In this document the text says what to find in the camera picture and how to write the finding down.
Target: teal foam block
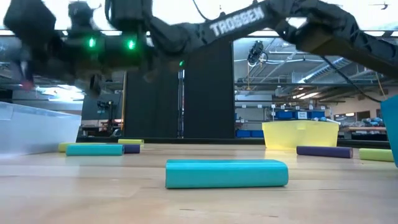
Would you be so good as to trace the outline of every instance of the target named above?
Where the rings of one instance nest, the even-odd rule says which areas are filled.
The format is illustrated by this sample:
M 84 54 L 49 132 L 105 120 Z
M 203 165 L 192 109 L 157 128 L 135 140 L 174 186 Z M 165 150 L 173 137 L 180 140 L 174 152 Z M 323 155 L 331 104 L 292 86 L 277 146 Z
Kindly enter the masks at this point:
M 281 187 L 289 181 L 286 164 L 258 160 L 168 160 L 166 188 Z
M 122 144 L 71 144 L 67 146 L 67 156 L 122 156 Z
M 381 114 L 386 125 L 392 156 L 398 167 L 398 95 L 381 103 Z

